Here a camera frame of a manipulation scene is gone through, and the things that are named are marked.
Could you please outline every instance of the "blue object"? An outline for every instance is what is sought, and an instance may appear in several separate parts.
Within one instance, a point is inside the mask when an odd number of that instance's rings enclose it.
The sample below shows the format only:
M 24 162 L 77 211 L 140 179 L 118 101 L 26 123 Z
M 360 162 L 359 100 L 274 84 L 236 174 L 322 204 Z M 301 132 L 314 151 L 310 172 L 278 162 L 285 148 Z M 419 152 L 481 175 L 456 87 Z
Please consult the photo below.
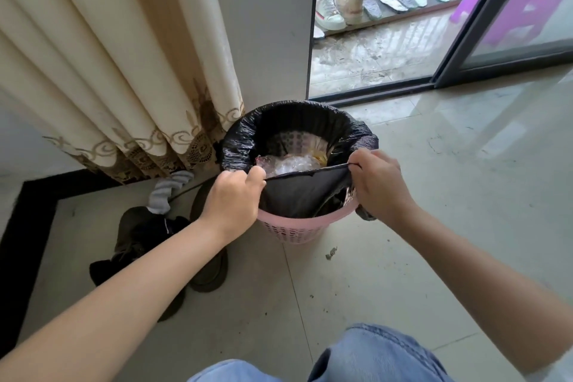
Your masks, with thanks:
M 378 325 L 357 324 L 318 358 L 312 382 L 453 382 L 438 358 L 408 335 Z M 255 366 L 227 360 L 187 382 L 281 382 Z

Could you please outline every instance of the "pink plastic basket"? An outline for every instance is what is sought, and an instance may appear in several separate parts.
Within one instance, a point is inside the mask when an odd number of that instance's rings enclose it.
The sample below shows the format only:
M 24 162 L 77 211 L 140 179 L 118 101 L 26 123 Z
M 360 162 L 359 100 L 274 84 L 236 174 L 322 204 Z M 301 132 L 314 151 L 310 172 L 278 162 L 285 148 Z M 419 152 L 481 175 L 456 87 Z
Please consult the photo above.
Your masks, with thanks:
M 317 216 L 316 218 L 283 218 L 282 216 L 271 215 L 259 209 L 257 219 L 259 219 L 279 241 L 301 244 L 317 238 L 327 226 L 348 216 L 354 212 L 356 207 L 358 207 L 358 200 L 350 196 L 342 208 L 324 216 Z

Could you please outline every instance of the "person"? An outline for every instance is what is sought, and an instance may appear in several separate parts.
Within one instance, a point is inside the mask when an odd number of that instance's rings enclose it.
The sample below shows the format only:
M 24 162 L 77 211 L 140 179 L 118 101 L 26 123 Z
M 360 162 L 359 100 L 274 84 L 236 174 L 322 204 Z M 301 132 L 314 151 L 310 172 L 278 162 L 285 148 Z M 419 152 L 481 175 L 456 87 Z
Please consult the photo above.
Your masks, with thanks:
M 571 380 L 573 309 L 456 235 L 414 202 L 398 162 L 360 149 L 349 168 L 363 207 L 430 264 L 502 354 L 531 380 Z M 265 172 L 222 172 L 201 217 L 106 281 L 0 361 L 0 380 L 109 381 L 190 278 L 257 217 Z M 451 380 L 438 359 L 391 328 L 359 324 L 325 350 L 309 380 Z M 274 382 L 224 361 L 191 382 Z

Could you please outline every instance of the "person's right arm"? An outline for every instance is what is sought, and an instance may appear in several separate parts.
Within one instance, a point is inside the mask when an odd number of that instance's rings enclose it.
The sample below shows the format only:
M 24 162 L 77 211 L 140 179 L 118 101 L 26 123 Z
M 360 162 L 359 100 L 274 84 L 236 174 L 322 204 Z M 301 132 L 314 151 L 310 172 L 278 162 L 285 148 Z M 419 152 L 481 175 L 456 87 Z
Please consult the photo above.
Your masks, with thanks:
M 348 163 L 362 206 L 426 259 L 517 370 L 541 370 L 573 346 L 573 308 L 420 208 L 396 159 L 360 149 Z

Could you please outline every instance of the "black plastic bag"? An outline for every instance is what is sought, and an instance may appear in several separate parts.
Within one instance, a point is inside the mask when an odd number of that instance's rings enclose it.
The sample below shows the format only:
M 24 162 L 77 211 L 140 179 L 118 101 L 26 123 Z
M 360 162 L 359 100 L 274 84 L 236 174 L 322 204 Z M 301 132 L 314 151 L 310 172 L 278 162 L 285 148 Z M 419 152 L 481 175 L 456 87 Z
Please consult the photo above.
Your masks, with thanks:
M 348 157 L 378 148 L 368 126 L 348 113 L 310 101 L 266 104 L 236 121 L 221 142 L 221 167 L 248 172 L 260 155 L 305 153 L 308 145 L 328 159 L 325 168 L 267 179 L 259 207 L 285 218 L 314 218 L 342 206 L 352 185 Z

